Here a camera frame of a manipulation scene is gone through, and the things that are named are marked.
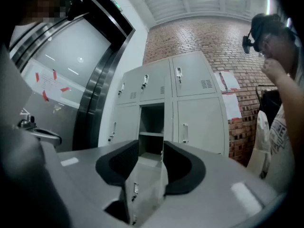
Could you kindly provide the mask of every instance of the door frame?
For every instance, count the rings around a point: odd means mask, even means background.
[[[32,56],[64,28],[86,19],[110,43],[110,47],[100,58],[80,102],[74,126],[72,150],[98,147],[100,122],[117,65],[135,29],[113,3],[113,0],[83,0],[77,17],[55,19],[53,23],[35,24],[26,30],[10,47],[10,56],[20,72]]]

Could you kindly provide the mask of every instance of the red tape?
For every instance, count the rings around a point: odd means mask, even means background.
[[[53,76],[54,76],[54,79],[56,80],[57,79],[57,74],[56,74],[55,70],[53,70]]]
[[[65,91],[67,91],[67,90],[69,90],[70,88],[69,87],[66,87],[66,88],[62,88],[62,89],[60,89],[62,92],[65,92]]]
[[[36,73],[36,82],[39,81],[39,73]]]
[[[49,101],[45,90],[42,92],[42,96],[45,101]]]

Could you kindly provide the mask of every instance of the red brick wall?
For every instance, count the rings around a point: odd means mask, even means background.
[[[236,92],[242,119],[229,121],[229,157],[247,166],[255,141],[259,102],[257,84],[270,84],[261,72],[263,59],[251,48],[245,54],[242,37],[250,24],[240,20],[193,17],[152,28],[148,34],[143,64],[176,54],[201,50],[214,72],[232,70],[241,90]]]

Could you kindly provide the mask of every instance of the ceiling light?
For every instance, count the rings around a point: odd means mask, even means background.
[[[286,23],[286,27],[289,27],[290,24],[291,24],[291,20],[290,20],[290,18],[288,18],[288,19],[287,19],[287,23]]]
[[[77,61],[80,62],[80,63],[83,63],[84,59],[82,57],[77,57]]]
[[[270,0],[267,0],[267,11],[266,14],[269,15],[270,13]]]
[[[68,70],[70,70],[70,71],[73,72],[74,74],[79,75],[79,73],[76,73],[74,70],[72,70],[72,69],[70,69],[70,68],[68,68]]]
[[[50,58],[50,59],[52,59],[52,60],[54,60],[55,61],[55,59],[54,58],[52,58],[52,57],[50,57],[50,56],[48,56],[47,54],[45,54],[48,58]]]

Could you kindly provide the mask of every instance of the ceiling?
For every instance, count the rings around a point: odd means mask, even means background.
[[[190,16],[226,16],[250,21],[265,13],[266,0],[130,0],[147,28]]]

